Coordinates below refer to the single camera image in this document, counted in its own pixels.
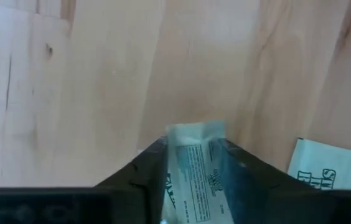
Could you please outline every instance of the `black object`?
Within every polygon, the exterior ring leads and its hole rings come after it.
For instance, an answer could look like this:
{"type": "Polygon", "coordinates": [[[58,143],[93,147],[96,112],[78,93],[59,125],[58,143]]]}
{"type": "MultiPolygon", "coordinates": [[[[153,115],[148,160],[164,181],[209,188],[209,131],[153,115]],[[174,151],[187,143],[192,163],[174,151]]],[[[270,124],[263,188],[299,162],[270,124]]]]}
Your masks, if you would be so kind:
{"type": "MultiPolygon", "coordinates": [[[[351,191],[316,190],[226,139],[210,142],[235,223],[351,223],[351,191]]],[[[159,223],[167,174],[160,138],[90,189],[0,189],[1,223],[159,223]]]]}

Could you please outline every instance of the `wooden surface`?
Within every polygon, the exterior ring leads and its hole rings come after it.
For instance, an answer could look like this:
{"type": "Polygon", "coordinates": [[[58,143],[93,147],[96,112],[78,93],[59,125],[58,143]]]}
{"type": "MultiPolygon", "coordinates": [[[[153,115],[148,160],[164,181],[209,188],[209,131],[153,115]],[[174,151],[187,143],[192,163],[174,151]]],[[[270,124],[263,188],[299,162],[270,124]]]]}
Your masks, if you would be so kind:
{"type": "Polygon", "coordinates": [[[287,170],[351,148],[351,0],[0,0],[0,186],[89,186],[171,123],[287,170]]]}

